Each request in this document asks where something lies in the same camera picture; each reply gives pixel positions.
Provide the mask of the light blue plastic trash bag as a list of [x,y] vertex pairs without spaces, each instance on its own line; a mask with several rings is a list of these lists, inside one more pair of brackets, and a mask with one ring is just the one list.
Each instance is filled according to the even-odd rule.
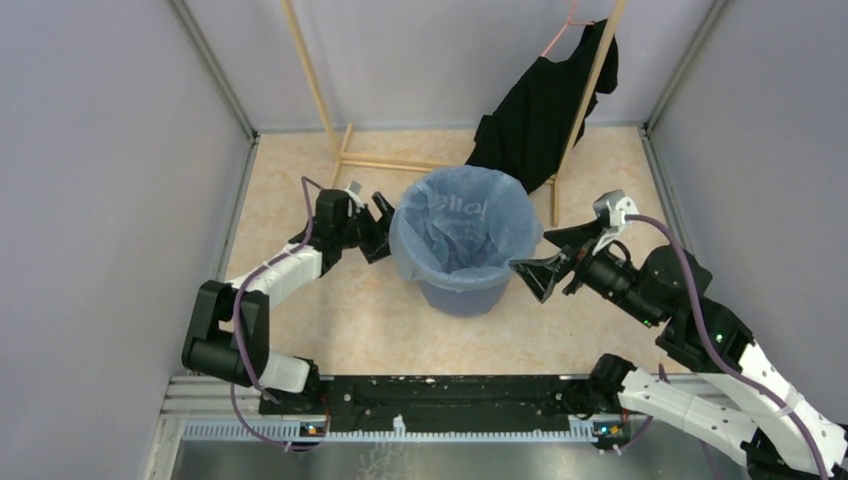
[[409,186],[393,213],[389,246],[406,281],[464,292],[507,281],[544,228],[522,184],[483,167],[437,169]]

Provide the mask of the blue plastic trash bin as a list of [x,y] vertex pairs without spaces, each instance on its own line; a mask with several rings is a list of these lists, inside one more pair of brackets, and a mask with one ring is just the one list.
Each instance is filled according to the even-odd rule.
[[474,317],[490,312],[505,294],[509,281],[497,285],[466,291],[453,291],[425,281],[417,285],[428,305],[444,314],[456,317]]

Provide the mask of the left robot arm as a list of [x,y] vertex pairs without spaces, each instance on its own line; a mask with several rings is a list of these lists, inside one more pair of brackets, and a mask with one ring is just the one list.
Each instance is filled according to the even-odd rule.
[[327,274],[344,251],[357,249],[373,264],[390,254],[395,209],[379,192],[364,202],[352,187],[323,189],[307,209],[305,228],[270,259],[229,281],[198,290],[181,353],[185,368],[253,387],[297,413],[319,404],[316,365],[276,353],[270,315],[306,284]]

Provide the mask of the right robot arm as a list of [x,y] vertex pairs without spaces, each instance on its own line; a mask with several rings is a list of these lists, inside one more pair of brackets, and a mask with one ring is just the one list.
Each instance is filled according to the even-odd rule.
[[619,231],[643,216],[597,219],[551,230],[558,247],[546,259],[511,262],[540,301],[556,287],[571,295],[598,293],[632,318],[660,329],[657,346],[719,389],[723,407],[685,393],[632,362],[603,355],[584,386],[562,400],[572,414],[639,412],[672,425],[742,465],[753,479],[843,479],[847,428],[828,420],[769,361],[752,330],[728,307],[710,299],[711,273],[675,238],[655,248],[641,266]]

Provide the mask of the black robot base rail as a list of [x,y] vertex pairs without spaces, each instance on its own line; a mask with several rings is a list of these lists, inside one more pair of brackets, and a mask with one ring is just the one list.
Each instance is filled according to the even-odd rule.
[[617,427],[631,412],[612,387],[569,375],[323,376],[300,394],[278,392],[262,415],[315,416],[332,433],[413,434],[566,432],[606,416]]

